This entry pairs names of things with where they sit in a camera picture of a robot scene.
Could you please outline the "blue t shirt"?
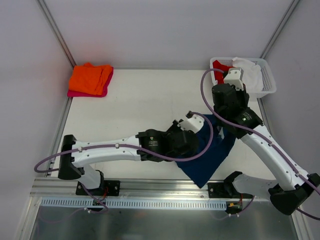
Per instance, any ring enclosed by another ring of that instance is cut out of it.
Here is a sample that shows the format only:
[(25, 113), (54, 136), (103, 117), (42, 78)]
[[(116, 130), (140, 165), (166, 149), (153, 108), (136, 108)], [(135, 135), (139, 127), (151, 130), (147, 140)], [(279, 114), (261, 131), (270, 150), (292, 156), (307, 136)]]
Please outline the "blue t shirt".
[(214, 115), (207, 114), (206, 117), (213, 128), (213, 139), (210, 147), (197, 159), (176, 163), (199, 188), (204, 187), (210, 180), (221, 163), (227, 158), (236, 141), (233, 134), (217, 125)]

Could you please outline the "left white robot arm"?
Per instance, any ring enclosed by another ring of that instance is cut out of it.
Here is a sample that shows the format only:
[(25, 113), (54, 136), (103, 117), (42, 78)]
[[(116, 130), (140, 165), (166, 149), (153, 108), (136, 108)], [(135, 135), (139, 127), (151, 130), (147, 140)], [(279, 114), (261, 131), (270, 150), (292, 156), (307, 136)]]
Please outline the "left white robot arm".
[(172, 159), (196, 155), (199, 140), (196, 134), (204, 126), (204, 119), (194, 115), (189, 119), (173, 121), (166, 131), (148, 129), (136, 135), (117, 140), (82, 142), (74, 135), (64, 136), (58, 178), (77, 180), (79, 187), (94, 196), (106, 194), (104, 174), (92, 168), (93, 164), (113, 161), (170, 162)]

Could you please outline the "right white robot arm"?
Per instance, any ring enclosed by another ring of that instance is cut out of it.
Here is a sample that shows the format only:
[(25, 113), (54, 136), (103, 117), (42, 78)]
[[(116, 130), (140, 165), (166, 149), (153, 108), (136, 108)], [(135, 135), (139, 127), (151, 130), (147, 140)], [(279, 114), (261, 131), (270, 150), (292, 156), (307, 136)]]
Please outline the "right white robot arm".
[(257, 196), (269, 200), (282, 214), (291, 215), (318, 189), (320, 176), (308, 173), (284, 152), (248, 106), (244, 88), (223, 83), (213, 86), (211, 92), (218, 125), (251, 148), (275, 177), (267, 180), (235, 171), (224, 180), (224, 193), (230, 198), (240, 193)]

